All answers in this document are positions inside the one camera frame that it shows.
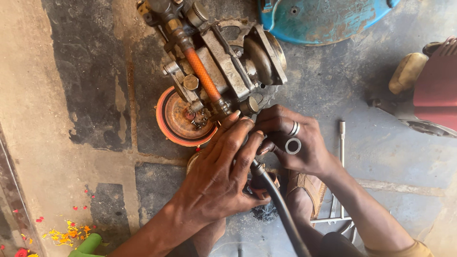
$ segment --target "silver ring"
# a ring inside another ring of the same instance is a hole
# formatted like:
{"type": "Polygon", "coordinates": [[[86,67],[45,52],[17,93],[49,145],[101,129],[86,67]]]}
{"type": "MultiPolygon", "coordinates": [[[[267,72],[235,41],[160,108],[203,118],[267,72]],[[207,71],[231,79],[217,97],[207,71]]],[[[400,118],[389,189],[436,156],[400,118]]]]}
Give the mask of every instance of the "silver ring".
{"type": "Polygon", "coordinates": [[[300,123],[294,121],[292,131],[288,135],[291,137],[295,137],[298,134],[299,130],[300,130],[300,123]]]}

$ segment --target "sandal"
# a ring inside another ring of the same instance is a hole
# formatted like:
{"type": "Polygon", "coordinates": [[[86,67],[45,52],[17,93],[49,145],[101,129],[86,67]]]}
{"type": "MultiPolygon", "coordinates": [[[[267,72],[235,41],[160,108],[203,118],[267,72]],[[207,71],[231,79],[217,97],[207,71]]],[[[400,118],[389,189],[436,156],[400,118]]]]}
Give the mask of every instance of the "sandal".
{"type": "Polygon", "coordinates": [[[324,200],[325,191],[327,190],[327,186],[321,181],[319,187],[315,187],[311,180],[308,178],[306,174],[299,173],[293,178],[290,178],[290,170],[289,170],[289,183],[287,184],[287,196],[292,192],[294,189],[302,187],[306,190],[308,195],[313,202],[313,212],[311,213],[311,219],[317,219],[319,216],[320,207],[322,206],[322,202],[324,200]]]}

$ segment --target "concrete floor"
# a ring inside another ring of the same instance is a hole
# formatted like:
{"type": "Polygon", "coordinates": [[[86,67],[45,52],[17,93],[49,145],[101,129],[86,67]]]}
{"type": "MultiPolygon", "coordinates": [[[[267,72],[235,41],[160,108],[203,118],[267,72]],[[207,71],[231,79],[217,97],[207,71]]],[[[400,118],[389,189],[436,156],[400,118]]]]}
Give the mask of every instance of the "concrete floor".
{"type": "MultiPolygon", "coordinates": [[[[202,3],[212,20],[257,17],[254,2],[202,3]]],[[[169,59],[160,35],[144,25],[134,6],[120,0],[30,0],[0,7],[0,124],[30,220],[45,217],[32,222],[32,230],[39,236],[53,227],[64,230],[65,219],[96,224],[96,232],[111,242],[101,253],[160,209],[194,152],[158,130],[154,105],[172,85],[160,65],[169,59]],[[162,182],[168,183],[163,190],[162,182]],[[73,210],[84,205],[88,210],[73,210]]],[[[457,252],[457,140],[410,130],[368,108],[366,100],[391,98],[387,83],[397,63],[455,34],[456,12],[455,1],[402,0],[381,21],[340,43],[281,42],[289,81],[271,101],[316,117],[334,154],[337,121],[344,119],[349,173],[415,239],[443,257],[457,252]]],[[[280,169],[269,157],[268,167],[280,169]]],[[[5,203],[9,192],[2,187],[1,209],[11,233],[1,236],[20,245],[20,228],[5,203]]],[[[328,192],[322,217],[329,215],[330,202],[328,192]]],[[[339,225],[317,228],[325,233],[339,225]]],[[[362,248],[360,238],[356,245],[362,248]]],[[[33,246],[44,257],[67,256],[73,249],[39,237],[33,246]]],[[[239,246],[247,256],[294,256],[279,220],[263,225],[249,213],[228,218],[212,256],[235,256],[239,246]]]]}

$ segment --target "rusty metal disc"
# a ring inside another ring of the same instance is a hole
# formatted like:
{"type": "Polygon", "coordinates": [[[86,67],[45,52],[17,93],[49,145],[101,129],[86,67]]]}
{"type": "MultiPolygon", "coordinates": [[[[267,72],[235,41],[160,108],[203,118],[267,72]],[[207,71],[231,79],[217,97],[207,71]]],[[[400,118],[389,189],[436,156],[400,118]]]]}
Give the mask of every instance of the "rusty metal disc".
{"type": "Polygon", "coordinates": [[[194,121],[201,125],[196,126],[186,117],[190,104],[184,102],[174,87],[167,89],[157,103],[156,117],[160,130],[171,141],[183,146],[197,146],[208,142],[217,130],[212,122],[205,122],[200,112],[195,114],[194,121]]]}

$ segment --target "black tube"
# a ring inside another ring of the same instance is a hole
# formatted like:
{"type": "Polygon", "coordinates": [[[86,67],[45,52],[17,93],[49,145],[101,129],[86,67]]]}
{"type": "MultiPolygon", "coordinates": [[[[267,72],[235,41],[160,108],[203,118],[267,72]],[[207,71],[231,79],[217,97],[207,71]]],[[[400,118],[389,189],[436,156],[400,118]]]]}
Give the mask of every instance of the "black tube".
{"type": "Polygon", "coordinates": [[[292,220],[289,209],[286,206],[286,202],[279,193],[278,188],[275,186],[273,181],[267,172],[265,172],[262,164],[260,164],[256,159],[251,164],[251,173],[257,175],[262,179],[266,185],[266,189],[271,196],[271,199],[275,203],[276,209],[278,210],[279,217],[281,218],[282,225],[286,229],[289,240],[292,243],[293,249],[298,257],[311,257],[308,249],[306,248],[305,243],[298,233],[297,227],[292,220]]]}

